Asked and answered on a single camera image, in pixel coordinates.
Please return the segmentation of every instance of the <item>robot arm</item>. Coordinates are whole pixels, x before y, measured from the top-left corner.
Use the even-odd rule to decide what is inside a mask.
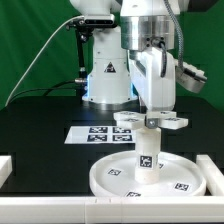
[[[172,55],[164,53],[174,48],[175,15],[186,11],[188,3],[189,0],[123,0],[122,47],[129,52],[132,82],[150,111],[172,110],[175,79],[192,92],[199,92],[207,80],[204,72],[183,63],[183,50],[177,63]]]

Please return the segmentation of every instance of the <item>white panel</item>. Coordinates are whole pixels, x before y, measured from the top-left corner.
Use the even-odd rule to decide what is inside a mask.
[[[224,196],[224,176],[207,155],[198,155],[197,164],[207,181],[207,187],[213,196]]]
[[[11,156],[0,156],[0,188],[12,172]]]
[[[85,223],[85,198],[1,198],[0,223]]]

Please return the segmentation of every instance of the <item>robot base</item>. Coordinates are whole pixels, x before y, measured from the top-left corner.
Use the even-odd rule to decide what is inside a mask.
[[[126,108],[131,108],[132,106],[139,105],[139,100],[131,100],[129,102],[121,103],[121,104],[103,104],[103,103],[94,103],[90,101],[83,100],[83,105],[86,107],[90,107],[97,110],[111,110],[111,111],[117,111],[117,110],[124,110]]]
[[[97,197],[201,196],[206,181],[196,164],[183,157],[161,152],[159,182],[151,185],[135,180],[136,152],[107,156],[90,170],[90,188]]]

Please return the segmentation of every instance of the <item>table surface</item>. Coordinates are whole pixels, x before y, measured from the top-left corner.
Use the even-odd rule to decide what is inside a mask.
[[[177,97],[175,111],[189,125],[164,129],[162,151],[193,161],[208,154],[224,171],[224,115],[194,97]],[[13,172],[0,196],[91,196],[91,166],[106,155],[134,150],[134,144],[64,144],[71,126],[102,125],[116,125],[113,112],[84,107],[75,97],[24,97],[1,110],[0,155],[12,156]]]

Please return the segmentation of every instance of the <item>green backdrop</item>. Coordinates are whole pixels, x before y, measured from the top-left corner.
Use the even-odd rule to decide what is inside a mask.
[[[0,108],[50,35],[79,13],[69,0],[0,0]],[[185,61],[205,70],[208,83],[200,94],[177,85],[177,95],[205,98],[224,112],[224,1],[206,13],[184,13]],[[92,42],[84,47],[88,70],[92,67]],[[74,31],[61,30],[37,61],[18,91],[48,88],[77,77]],[[74,91],[54,93],[75,95]]]

